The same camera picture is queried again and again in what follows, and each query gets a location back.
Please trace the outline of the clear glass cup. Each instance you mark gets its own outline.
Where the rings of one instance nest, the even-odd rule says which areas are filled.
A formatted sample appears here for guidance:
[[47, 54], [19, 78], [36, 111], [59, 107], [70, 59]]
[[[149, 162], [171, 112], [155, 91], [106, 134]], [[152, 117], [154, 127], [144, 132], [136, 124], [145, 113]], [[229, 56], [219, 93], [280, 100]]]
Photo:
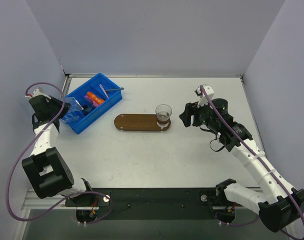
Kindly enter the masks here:
[[158, 105], [155, 109], [155, 114], [157, 125], [161, 128], [165, 128], [169, 124], [172, 108], [167, 104]]

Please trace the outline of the clear textured acrylic holder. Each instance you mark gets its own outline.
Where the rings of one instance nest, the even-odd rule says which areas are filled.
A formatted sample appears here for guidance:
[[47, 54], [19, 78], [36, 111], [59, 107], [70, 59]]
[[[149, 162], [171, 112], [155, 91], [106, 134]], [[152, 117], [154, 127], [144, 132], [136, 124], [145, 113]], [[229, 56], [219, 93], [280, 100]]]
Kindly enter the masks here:
[[65, 103], [70, 104], [69, 110], [61, 119], [64, 123], [76, 122], [81, 119], [84, 108], [80, 102], [74, 97], [65, 98]]

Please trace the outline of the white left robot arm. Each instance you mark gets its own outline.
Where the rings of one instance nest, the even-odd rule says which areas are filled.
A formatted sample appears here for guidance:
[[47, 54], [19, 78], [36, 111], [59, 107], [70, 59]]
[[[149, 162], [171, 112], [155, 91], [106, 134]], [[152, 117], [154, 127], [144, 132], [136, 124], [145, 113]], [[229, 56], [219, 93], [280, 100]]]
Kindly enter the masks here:
[[69, 103], [46, 95], [29, 100], [34, 110], [32, 126], [38, 139], [29, 157], [22, 160], [22, 167], [39, 198], [55, 195], [77, 194], [76, 199], [84, 206], [94, 201], [94, 192], [84, 178], [74, 180], [72, 172], [55, 147], [59, 135], [59, 120], [68, 112]]

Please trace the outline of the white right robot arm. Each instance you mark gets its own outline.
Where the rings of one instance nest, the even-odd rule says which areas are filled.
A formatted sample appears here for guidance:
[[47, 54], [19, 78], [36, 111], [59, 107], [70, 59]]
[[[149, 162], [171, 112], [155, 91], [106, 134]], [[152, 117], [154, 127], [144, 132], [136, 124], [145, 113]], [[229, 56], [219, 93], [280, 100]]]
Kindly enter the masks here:
[[281, 231], [304, 212], [304, 189], [296, 189], [271, 165], [246, 127], [228, 113], [227, 100], [217, 98], [212, 103], [216, 109], [208, 103], [187, 103], [179, 118], [185, 127], [205, 125], [206, 131], [243, 164], [262, 190], [257, 193], [228, 179], [216, 186], [218, 196], [256, 213], [270, 231]]

